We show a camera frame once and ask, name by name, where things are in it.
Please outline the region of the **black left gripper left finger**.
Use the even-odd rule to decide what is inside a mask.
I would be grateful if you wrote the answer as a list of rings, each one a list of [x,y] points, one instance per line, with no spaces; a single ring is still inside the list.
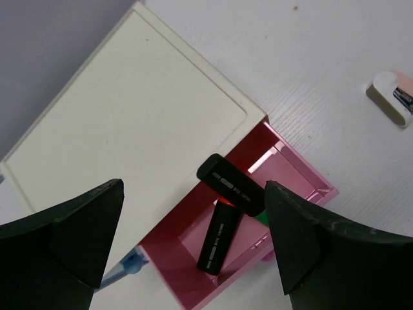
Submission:
[[[112,179],[1,226],[1,309],[88,309],[124,201]]]

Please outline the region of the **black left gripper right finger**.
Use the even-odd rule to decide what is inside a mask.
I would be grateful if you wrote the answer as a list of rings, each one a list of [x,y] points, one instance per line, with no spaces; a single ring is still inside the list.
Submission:
[[[265,209],[293,309],[412,308],[411,237],[349,220],[275,181]]]

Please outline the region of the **light blue drawer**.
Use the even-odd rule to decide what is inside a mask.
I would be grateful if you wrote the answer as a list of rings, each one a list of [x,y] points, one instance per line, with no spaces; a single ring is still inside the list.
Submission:
[[[109,285],[116,283],[130,274],[136,274],[148,264],[149,261],[140,247],[134,247],[121,261],[104,275],[98,292]]]

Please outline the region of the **orange highlighter black body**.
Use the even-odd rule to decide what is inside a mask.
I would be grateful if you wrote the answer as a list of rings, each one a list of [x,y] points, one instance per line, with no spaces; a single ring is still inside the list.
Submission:
[[[242,214],[228,200],[217,200],[197,261],[198,269],[212,276],[221,272]]]

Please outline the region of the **pink drawer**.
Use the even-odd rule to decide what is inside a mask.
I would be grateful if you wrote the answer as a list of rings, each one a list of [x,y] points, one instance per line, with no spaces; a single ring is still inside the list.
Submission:
[[[264,187],[275,180],[302,198],[326,205],[339,191],[262,121],[226,156]],[[243,216],[221,273],[200,271],[196,262],[217,194],[196,185],[141,241],[144,253],[182,309],[202,309],[264,257],[272,254],[268,227]]]

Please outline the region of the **green highlighter black body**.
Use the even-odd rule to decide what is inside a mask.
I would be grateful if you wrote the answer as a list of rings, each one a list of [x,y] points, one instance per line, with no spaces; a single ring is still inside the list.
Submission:
[[[197,178],[244,214],[268,227],[265,190],[219,154],[212,154],[198,168]]]

